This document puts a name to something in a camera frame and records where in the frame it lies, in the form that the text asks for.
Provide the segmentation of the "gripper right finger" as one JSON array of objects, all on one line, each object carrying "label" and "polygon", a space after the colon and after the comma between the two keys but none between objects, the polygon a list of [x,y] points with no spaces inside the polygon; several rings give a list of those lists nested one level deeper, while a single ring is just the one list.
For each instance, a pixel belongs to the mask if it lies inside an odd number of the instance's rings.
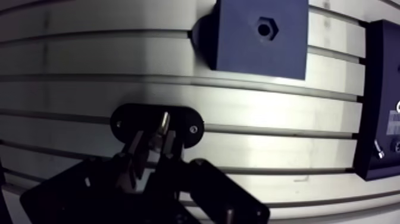
[{"label": "gripper right finger", "polygon": [[268,223],[269,208],[203,158],[182,160],[183,140],[175,132],[163,136],[155,172],[146,185],[154,209],[152,223],[199,223],[179,201],[187,192],[214,223]]}]

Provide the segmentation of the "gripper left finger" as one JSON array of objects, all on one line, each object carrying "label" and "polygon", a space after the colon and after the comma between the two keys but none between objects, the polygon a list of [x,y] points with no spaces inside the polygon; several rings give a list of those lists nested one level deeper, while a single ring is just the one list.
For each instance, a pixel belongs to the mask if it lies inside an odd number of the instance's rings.
[{"label": "gripper left finger", "polygon": [[86,159],[26,191],[20,202],[32,223],[149,223],[149,198],[136,192],[149,135],[138,131],[109,160]]}]

